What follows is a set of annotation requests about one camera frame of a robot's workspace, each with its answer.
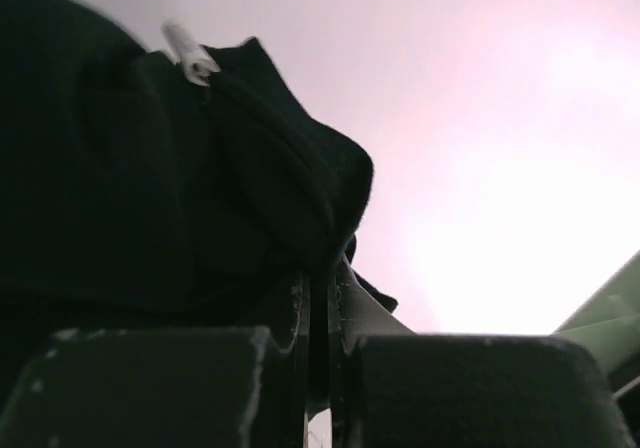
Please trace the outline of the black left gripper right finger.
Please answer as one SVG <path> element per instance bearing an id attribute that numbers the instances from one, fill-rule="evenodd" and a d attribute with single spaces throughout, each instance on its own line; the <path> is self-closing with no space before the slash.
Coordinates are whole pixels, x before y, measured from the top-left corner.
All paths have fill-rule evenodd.
<path id="1" fill-rule="evenodd" d="M 337 447 L 630 447 L 593 357 L 550 336 L 419 335 L 347 263 L 328 297 Z"/>

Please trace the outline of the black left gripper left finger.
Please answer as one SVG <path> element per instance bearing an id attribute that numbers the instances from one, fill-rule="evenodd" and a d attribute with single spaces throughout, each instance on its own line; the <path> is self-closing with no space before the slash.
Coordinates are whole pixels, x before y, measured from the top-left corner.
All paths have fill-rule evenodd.
<path id="1" fill-rule="evenodd" d="M 310 301 L 282 280 L 239 326 L 54 334 L 1 416 L 5 447 L 302 447 Z"/>

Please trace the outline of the black t shirt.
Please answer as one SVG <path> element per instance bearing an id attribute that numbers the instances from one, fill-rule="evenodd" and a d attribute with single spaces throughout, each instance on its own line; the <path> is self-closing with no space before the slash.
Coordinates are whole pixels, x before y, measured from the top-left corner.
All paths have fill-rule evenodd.
<path id="1" fill-rule="evenodd" d="M 256 39 L 189 82 L 72 0 L 1 0 L 1 393 L 53 331 L 223 325 L 351 260 L 373 179 Z"/>

